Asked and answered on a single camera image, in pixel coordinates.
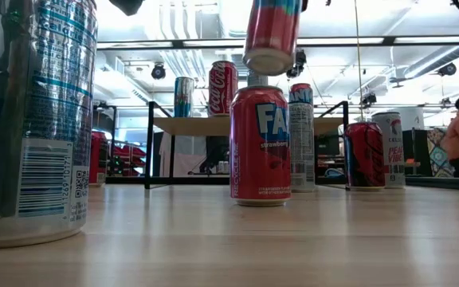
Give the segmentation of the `black aluminium extrusion frame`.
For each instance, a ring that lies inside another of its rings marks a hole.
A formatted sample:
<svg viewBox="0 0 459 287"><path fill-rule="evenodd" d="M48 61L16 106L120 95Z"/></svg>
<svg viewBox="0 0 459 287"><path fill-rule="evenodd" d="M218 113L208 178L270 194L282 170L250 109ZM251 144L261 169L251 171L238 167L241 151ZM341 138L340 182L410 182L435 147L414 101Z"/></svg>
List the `black aluminium extrusion frame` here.
<svg viewBox="0 0 459 287"><path fill-rule="evenodd" d="M229 185L228 177L107 177L107 184L140 184L140 185ZM459 179L407 177L406 185L412 187L432 187L440 189L459 190Z"/></svg>

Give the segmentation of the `wooden shelf black metal legs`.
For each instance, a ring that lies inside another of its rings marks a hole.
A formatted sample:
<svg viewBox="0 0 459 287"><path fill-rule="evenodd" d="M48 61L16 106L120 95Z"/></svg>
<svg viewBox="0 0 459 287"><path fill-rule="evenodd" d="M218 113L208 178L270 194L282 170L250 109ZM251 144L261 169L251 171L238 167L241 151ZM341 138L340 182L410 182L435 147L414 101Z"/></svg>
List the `wooden shelf black metal legs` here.
<svg viewBox="0 0 459 287"><path fill-rule="evenodd" d="M147 157L143 185L149 189L152 185L227 185L230 183L226 177L203 175L201 177L176 177L174 176L175 165L175 137L176 136L228 136L230 133L230 119L223 117L199 118L199 117L156 117L155 110L165 110L152 101L148 106L147 125ZM316 117L313 121L314 131L314 162L319 162L319 141L328 132L337 128L345 128L349 123L349 103L341 101L329 108L326 112ZM167 177L154 177L151 174L151 156L153 152L154 136L153 128L160 128L171 136L170 165Z"/></svg>

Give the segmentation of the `red Coca-Cola can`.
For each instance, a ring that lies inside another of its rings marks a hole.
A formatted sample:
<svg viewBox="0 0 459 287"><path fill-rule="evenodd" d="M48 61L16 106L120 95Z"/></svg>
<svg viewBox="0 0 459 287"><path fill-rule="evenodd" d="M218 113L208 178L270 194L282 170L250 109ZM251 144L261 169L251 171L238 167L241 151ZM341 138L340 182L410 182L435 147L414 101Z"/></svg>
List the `red Coca-Cola can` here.
<svg viewBox="0 0 459 287"><path fill-rule="evenodd" d="M208 116L228 116L238 88L238 73L233 62L215 61L209 72Z"/></svg>

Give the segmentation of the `white pillar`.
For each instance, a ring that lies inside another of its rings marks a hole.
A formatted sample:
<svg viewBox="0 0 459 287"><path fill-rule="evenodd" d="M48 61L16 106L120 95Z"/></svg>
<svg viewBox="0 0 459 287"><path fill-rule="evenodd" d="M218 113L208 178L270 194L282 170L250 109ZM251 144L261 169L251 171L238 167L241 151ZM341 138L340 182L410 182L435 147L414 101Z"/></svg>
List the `white pillar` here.
<svg viewBox="0 0 459 287"><path fill-rule="evenodd" d="M404 108L401 111L402 129L404 131L416 129L424 130L424 112L423 108Z"/></svg>

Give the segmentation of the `grey slim can black lid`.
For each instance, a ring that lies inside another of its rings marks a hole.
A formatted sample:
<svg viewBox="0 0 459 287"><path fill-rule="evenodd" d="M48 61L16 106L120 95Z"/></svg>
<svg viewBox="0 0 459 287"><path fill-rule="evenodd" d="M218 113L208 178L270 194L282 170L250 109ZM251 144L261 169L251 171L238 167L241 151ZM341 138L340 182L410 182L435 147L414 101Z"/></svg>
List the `grey slim can black lid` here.
<svg viewBox="0 0 459 287"><path fill-rule="evenodd" d="M269 84L268 77L249 70L247 73L248 86L266 86Z"/></svg>

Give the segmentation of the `black overhead beam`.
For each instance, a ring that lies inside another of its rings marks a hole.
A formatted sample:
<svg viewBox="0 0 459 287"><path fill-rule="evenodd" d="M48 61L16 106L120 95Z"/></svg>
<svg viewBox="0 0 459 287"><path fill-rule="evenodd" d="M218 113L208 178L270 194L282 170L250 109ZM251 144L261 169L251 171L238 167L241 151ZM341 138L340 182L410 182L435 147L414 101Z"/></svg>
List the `black overhead beam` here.
<svg viewBox="0 0 459 287"><path fill-rule="evenodd" d="M242 49L244 38L187 39L153 41L102 41L97 44L100 51L106 50L169 50L169 49ZM299 48L322 47L380 47L380 46L432 46L459 45L459 35L431 36L385 36L385 37L301 37Z"/></svg>

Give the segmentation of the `red Fanta strawberry can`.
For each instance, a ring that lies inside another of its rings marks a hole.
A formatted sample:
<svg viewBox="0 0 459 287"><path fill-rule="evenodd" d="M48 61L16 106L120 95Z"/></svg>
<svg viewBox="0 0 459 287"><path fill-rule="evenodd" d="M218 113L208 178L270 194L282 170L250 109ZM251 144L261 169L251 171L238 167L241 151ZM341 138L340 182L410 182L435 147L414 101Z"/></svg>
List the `red Fanta strawberry can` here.
<svg viewBox="0 0 459 287"><path fill-rule="evenodd" d="M304 0L253 0L243 63L255 73L277 76L293 66Z"/></svg>
<svg viewBox="0 0 459 287"><path fill-rule="evenodd" d="M280 88L237 91L230 106L230 195L242 206L281 206L291 198L288 102Z"/></svg>

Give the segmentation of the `slim Fanta can black lid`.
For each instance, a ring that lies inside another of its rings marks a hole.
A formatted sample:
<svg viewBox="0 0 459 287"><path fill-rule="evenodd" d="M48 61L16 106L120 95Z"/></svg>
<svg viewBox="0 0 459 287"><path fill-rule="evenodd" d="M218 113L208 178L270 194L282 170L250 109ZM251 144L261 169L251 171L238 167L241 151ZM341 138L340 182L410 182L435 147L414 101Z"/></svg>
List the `slim Fanta can black lid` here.
<svg viewBox="0 0 459 287"><path fill-rule="evenodd" d="M313 91L294 84L288 97L292 192L315 189Z"/></svg>

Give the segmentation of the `colourful patterned panel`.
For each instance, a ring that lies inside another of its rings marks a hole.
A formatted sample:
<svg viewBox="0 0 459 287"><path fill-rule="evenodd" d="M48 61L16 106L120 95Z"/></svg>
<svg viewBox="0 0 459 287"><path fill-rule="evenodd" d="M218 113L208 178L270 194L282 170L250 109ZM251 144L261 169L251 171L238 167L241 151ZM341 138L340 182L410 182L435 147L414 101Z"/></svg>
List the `colourful patterned panel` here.
<svg viewBox="0 0 459 287"><path fill-rule="evenodd" d="M454 168L449 163L444 141L447 127L435 127L427 131L427 143L432 176L435 178L453 178Z"/></svg>

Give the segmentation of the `silver blue energy drink can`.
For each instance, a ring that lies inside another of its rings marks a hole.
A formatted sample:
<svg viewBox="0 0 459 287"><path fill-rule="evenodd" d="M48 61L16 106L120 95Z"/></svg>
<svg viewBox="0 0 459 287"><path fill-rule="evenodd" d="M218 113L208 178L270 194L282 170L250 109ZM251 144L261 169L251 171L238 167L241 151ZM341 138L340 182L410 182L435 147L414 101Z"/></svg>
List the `silver blue energy drink can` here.
<svg viewBox="0 0 459 287"><path fill-rule="evenodd" d="M191 117L194 79L177 77L174 90L174 117Z"/></svg>
<svg viewBox="0 0 459 287"><path fill-rule="evenodd" d="M95 0L0 0L0 248L86 222Z"/></svg>

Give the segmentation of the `white cloth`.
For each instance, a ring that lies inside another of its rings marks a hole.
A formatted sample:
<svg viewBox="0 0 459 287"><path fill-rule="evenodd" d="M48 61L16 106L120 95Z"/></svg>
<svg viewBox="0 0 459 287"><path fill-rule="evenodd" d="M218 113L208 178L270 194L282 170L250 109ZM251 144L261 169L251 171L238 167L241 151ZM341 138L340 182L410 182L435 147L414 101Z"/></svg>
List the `white cloth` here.
<svg viewBox="0 0 459 287"><path fill-rule="evenodd" d="M171 135L164 133L159 145L159 176L170 175ZM205 136L175 136L174 177L187 177L190 171L199 172L206 159Z"/></svg>

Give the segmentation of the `red storage rack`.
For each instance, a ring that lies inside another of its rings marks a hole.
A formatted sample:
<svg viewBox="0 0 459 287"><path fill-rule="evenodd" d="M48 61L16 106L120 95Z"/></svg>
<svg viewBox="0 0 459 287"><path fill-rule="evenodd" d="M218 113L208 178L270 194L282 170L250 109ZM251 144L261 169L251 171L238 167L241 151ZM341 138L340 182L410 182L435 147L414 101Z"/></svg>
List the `red storage rack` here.
<svg viewBox="0 0 459 287"><path fill-rule="evenodd" d="M146 152L133 143L117 141L111 149L108 175L112 177L141 177L146 169Z"/></svg>

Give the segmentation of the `white Celsius slim can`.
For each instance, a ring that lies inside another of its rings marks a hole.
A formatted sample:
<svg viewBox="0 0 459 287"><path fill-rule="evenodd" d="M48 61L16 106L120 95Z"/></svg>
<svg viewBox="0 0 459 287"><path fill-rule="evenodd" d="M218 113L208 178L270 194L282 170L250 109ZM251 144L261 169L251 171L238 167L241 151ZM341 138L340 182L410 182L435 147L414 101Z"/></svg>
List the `white Celsius slim can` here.
<svg viewBox="0 0 459 287"><path fill-rule="evenodd" d="M401 115L399 112L380 112L371 119L382 131L385 188L402 189L406 179Z"/></svg>

